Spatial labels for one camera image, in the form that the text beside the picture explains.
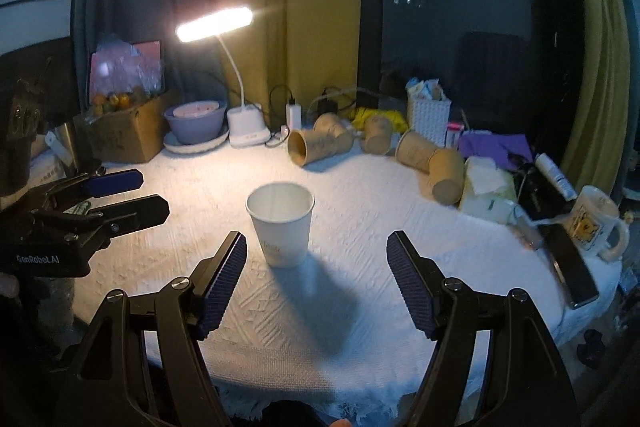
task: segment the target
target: white tablecloth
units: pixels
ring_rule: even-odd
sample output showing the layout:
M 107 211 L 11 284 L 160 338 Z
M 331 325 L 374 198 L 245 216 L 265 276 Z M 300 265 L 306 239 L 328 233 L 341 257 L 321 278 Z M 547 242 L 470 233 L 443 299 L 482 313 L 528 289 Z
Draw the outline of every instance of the white tablecloth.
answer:
M 246 266 L 220 329 L 200 344 L 231 414 L 255 417 L 271 400 L 300 399 L 336 417 L 381 424 L 395 416 L 399 398 L 417 390 L 434 344 L 415 330 L 386 263 L 394 230 L 475 290 L 526 289 L 559 344 L 606 310 L 620 275 L 620 263 L 588 260 L 600 299 L 571 311 L 543 251 L 527 250 L 505 226 L 427 200 L 423 174 L 361 154 L 357 145 L 306 169 L 290 162 L 285 147 L 228 144 L 200 156 L 165 151 L 138 168 L 140 190 L 99 204 L 157 193 L 171 215 L 95 253 L 90 275 L 76 283 L 74 311 L 90 321 L 113 288 L 159 290 L 239 230 L 249 246 Z M 308 258 L 289 270 L 265 263 L 244 207 L 255 187 L 277 180 L 305 185 L 316 197 Z M 488 334 L 480 333 L 467 394 L 481 384 L 487 346 Z M 154 338 L 148 352 L 158 357 Z

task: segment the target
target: charger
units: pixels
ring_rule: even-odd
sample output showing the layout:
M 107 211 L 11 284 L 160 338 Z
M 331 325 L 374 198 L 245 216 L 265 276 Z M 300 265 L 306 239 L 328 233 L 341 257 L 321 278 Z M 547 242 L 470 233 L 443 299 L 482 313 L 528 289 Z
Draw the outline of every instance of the charger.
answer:
M 322 91 L 322 96 L 326 96 L 326 88 Z M 338 103 L 335 100 L 323 98 L 318 100 L 318 117 L 327 112 L 338 113 Z
M 287 126 L 289 131 L 302 129 L 302 108 L 299 103 L 296 103 L 293 95 L 289 97 L 289 103 L 287 103 Z

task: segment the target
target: purple cloth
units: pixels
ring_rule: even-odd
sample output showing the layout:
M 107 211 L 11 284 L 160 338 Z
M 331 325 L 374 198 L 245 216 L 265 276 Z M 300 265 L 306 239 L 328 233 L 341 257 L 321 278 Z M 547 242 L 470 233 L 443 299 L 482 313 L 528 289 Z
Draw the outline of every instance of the purple cloth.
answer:
M 465 133 L 460 137 L 458 151 L 465 158 L 469 156 L 485 156 L 493 158 L 500 169 L 514 171 L 517 162 L 507 158 L 509 153 L 523 156 L 527 162 L 532 162 L 531 149 L 524 134 L 477 134 Z

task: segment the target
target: white lamp arm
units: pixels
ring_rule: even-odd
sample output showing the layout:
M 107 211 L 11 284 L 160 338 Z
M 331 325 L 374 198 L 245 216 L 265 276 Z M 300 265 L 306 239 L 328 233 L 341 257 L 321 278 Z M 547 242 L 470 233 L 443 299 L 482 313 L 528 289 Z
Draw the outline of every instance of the white lamp arm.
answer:
M 242 84 L 242 77 L 240 76 L 240 71 L 238 71 L 238 67 L 236 66 L 236 62 L 234 58 L 231 56 L 229 49 L 226 47 L 225 41 L 222 40 L 220 35 L 216 35 L 216 38 L 220 41 L 222 45 L 222 49 L 224 49 L 226 56 L 229 58 L 229 62 L 231 62 L 231 66 L 234 68 L 236 72 L 236 77 L 238 78 L 238 84 L 240 84 L 240 105 L 244 109 L 244 84 Z

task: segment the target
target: white bottle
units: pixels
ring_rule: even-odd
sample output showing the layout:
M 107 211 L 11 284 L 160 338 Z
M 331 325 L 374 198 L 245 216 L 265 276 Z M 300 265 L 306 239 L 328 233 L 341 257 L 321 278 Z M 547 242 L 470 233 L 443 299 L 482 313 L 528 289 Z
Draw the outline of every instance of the white bottle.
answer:
M 287 126 L 289 131 L 302 129 L 302 108 L 293 97 L 287 103 Z
M 551 183 L 556 190 L 562 194 L 565 201 L 572 201 L 578 197 L 574 186 L 569 182 L 554 161 L 545 153 L 536 156 L 536 167 L 540 172 L 542 172 L 543 176 L 549 181 L 549 183 Z

